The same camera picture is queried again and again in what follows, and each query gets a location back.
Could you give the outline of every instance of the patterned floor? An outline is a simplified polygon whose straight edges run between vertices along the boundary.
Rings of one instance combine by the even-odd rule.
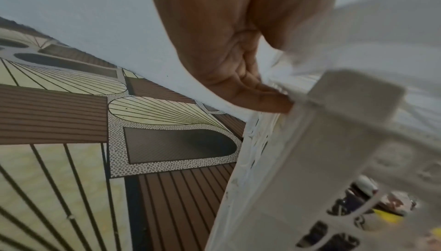
[[[0,250],[203,250],[245,123],[0,20]]]

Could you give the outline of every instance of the wall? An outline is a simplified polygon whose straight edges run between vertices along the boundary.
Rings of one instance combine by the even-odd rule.
[[[338,0],[338,5],[355,0]],[[240,119],[234,107],[197,83],[180,65],[152,0],[0,0],[0,16],[29,25],[72,47],[130,69]],[[262,71],[276,51],[260,46]]]

